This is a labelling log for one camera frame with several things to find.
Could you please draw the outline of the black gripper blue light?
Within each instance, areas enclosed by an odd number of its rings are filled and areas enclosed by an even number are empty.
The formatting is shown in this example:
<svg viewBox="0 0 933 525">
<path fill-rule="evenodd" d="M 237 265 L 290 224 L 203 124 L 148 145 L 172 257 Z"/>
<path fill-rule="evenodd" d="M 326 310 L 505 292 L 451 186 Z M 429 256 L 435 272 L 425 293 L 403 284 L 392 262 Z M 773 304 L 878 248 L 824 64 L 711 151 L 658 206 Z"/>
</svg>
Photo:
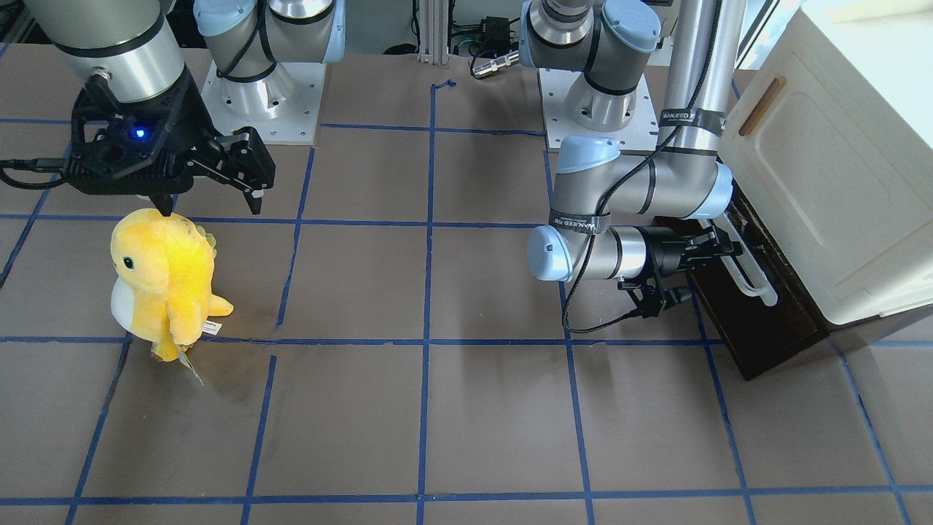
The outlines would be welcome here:
<svg viewBox="0 0 933 525">
<path fill-rule="evenodd" d="M 65 182 L 84 194 L 142 195 L 164 217 L 194 175 L 236 189 L 253 215 L 276 182 L 259 130 L 219 136 L 187 67 L 165 92 L 136 103 L 118 101 L 109 81 L 91 74 L 74 102 L 70 150 Z"/>
</svg>

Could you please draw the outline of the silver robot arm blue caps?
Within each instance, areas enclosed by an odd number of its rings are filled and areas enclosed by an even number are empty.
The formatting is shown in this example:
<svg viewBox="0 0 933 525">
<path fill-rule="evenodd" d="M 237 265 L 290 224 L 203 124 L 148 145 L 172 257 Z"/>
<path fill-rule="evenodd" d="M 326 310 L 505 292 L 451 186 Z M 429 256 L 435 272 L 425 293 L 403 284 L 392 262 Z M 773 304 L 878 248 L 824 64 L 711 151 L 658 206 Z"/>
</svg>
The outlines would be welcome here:
<svg viewBox="0 0 933 525">
<path fill-rule="evenodd" d="M 530 272 L 568 282 L 614 280 L 633 310 L 623 319 L 656 318 L 689 299 L 663 279 L 738 255 L 742 246 L 719 227 L 681 236 L 657 226 L 615 226 L 617 214 L 713 219 L 732 200 L 733 176 L 717 160 L 725 130 L 743 1 L 683 1 L 656 136 L 624 146 L 613 133 L 636 126 L 632 115 L 649 57 L 663 33 L 643 1 L 526 1 L 520 62 L 577 73 L 566 112 L 583 129 L 562 139 L 547 222 L 528 240 Z"/>
</svg>

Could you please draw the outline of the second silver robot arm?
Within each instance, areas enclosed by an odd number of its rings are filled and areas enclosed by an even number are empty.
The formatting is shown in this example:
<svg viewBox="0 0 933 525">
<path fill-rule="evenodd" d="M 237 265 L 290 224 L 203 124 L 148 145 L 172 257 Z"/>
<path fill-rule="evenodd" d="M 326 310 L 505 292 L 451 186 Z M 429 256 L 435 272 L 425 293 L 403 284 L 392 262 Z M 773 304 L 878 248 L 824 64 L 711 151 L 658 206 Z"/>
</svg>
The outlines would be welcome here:
<svg viewBox="0 0 933 525">
<path fill-rule="evenodd" d="M 27 1 L 81 81 L 67 156 L 3 160 L 13 188 L 137 195 L 157 215 L 209 177 L 253 215 L 276 183 L 267 143 L 308 109 L 293 66 L 340 62 L 343 1 L 194 1 L 214 73 L 200 89 L 160 1 Z"/>
</svg>

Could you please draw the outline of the black gripper robot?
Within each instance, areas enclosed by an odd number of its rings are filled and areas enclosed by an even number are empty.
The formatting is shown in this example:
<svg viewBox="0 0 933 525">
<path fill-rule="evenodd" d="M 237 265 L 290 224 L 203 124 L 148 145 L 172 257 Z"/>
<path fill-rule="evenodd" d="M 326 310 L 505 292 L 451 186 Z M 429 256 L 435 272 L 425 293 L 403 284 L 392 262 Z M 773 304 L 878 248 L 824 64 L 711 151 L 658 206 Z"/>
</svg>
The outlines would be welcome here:
<svg viewBox="0 0 933 525">
<path fill-rule="evenodd" d="M 653 278 L 667 278 L 744 253 L 742 243 L 730 239 L 722 228 L 706 228 L 697 236 L 680 236 L 670 228 L 647 226 L 643 227 L 643 239 L 647 253 L 643 278 L 617 280 L 617 288 L 625 290 L 634 304 L 621 319 L 657 318 L 667 309 L 691 300 L 690 287 L 665 288 L 663 282 Z"/>
</svg>

